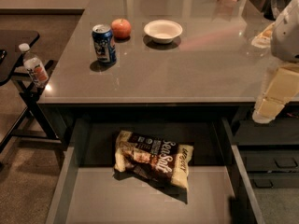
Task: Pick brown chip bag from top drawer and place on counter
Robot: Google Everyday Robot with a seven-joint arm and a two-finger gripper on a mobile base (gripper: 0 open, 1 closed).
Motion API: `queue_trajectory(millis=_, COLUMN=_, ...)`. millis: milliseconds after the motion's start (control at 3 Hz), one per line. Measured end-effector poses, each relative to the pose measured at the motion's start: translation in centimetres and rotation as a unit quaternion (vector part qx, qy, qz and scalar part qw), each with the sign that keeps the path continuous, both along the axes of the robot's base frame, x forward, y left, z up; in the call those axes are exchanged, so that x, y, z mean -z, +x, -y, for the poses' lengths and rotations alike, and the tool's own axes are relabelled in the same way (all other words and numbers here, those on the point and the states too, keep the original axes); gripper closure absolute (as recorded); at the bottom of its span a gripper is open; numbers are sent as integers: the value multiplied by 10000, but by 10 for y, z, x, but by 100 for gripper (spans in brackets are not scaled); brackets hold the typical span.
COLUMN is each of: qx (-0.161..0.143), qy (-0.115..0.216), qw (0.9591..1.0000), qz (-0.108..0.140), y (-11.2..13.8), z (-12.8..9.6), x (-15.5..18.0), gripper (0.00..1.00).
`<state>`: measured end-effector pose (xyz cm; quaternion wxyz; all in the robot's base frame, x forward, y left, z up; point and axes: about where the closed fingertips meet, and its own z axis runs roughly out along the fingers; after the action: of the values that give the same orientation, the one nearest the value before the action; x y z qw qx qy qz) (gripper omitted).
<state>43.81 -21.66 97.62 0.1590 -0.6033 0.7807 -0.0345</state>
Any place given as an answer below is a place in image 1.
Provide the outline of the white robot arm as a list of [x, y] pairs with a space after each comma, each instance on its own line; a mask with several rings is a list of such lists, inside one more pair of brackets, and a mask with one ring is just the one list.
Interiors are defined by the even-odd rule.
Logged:
[[278, 60], [267, 68], [254, 106], [252, 118], [260, 124], [274, 120], [299, 93], [299, 0], [291, 0], [276, 18], [270, 50]]

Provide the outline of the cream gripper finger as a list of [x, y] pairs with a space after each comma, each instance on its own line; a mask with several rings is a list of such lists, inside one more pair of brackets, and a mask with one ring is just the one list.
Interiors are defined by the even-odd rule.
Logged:
[[298, 93], [298, 65], [283, 64], [269, 69], [254, 106], [253, 120], [260, 124], [271, 122]]

